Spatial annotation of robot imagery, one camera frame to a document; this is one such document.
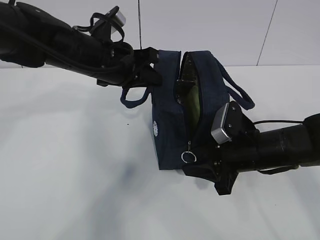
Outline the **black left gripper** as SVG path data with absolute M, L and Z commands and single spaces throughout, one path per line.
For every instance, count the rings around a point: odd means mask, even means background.
M 133 55 L 121 60 L 122 66 L 119 70 L 108 73 L 97 78 L 96 84 L 101 87 L 118 86 L 122 88 L 138 88 L 149 86 L 160 86 L 163 78 L 151 64 L 160 60 L 157 49 L 148 47 L 136 49 Z

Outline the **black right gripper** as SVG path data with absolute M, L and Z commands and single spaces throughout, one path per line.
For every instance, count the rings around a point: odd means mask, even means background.
M 182 165 L 186 176 L 214 183 L 218 195 L 230 195 L 240 170 L 240 161 L 250 154 L 248 146 L 227 144 L 217 146 L 206 144 L 192 149 L 196 156 L 194 162 Z

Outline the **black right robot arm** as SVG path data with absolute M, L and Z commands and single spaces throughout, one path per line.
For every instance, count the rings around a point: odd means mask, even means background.
M 196 162 L 182 167 L 186 176 L 214 183 L 217 193 L 229 195 L 239 173 L 265 175 L 320 164 L 320 116 L 307 117 L 290 127 L 259 131 L 245 115 L 230 142 L 196 148 Z

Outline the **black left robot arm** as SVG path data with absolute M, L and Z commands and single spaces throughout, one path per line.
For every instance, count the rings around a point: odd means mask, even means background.
M 159 86 L 153 68 L 159 51 L 134 49 L 123 39 L 126 18 L 118 6 L 95 12 L 88 26 L 63 22 L 44 10 L 10 0 L 0 4 L 0 59 L 28 68 L 50 65 L 96 79 L 99 86 Z

